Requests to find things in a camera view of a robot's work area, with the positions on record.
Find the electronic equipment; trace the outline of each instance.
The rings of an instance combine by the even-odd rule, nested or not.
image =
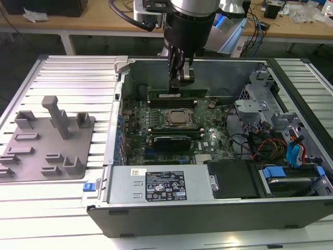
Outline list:
[[[265,18],[270,18],[270,19],[276,19],[277,14],[281,10],[281,3],[280,2],[267,2],[266,4],[266,9],[264,12],[264,17]]]
[[[10,15],[20,15],[24,9],[48,15],[80,17],[88,0],[0,0]]]
[[[104,170],[82,198],[104,235],[302,228],[333,214],[333,139],[291,82],[310,66],[293,60],[194,59],[196,82],[169,93],[167,59],[116,58]]]

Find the white label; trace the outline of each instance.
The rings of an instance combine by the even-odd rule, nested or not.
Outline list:
[[[160,98],[181,97],[181,94],[160,94]]]
[[[131,175],[132,176],[145,176],[147,172],[146,168],[132,168]]]

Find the blue tab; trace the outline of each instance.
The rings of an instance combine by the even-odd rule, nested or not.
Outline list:
[[[83,184],[83,192],[95,192],[96,184],[95,183],[84,183]]]
[[[291,151],[290,156],[290,163],[293,165],[294,168],[299,168],[300,166],[297,164],[297,157],[300,152],[300,146],[295,145]]]
[[[270,166],[263,169],[265,178],[282,178],[286,177],[286,173],[283,167],[280,166]]]
[[[290,157],[291,157],[292,148],[293,148],[293,143],[289,142],[288,147],[287,147],[287,155],[286,155],[288,163],[290,163]]]
[[[325,175],[325,170],[323,169],[323,167],[317,166],[317,171],[318,171],[318,173],[319,173],[320,176],[324,176]]]

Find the table leg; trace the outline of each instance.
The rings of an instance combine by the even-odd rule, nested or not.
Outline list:
[[[295,44],[296,44],[296,43],[289,43],[288,48],[286,49],[286,51],[287,51],[288,53],[291,53],[291,52],[292,52],[292,49],[295,47]]]
[[[76,55],[75,48],[73,45],[73,41],[70,35],[68,34],[60,34],[62,44],[65,47],[66,54],[68,56]]]
[[[234,48],[234,51],[231,53],[231,57],[240,57],[240,54],[243,50],[243,47],[245,43],[247,42],[248,37],[247,36],[241,36],[237,42],[236,47]]]

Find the warning label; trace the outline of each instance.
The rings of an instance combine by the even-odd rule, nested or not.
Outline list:
[[[186,186],[183,171],[146,172],[146,200],[149,202],[184,201]]]

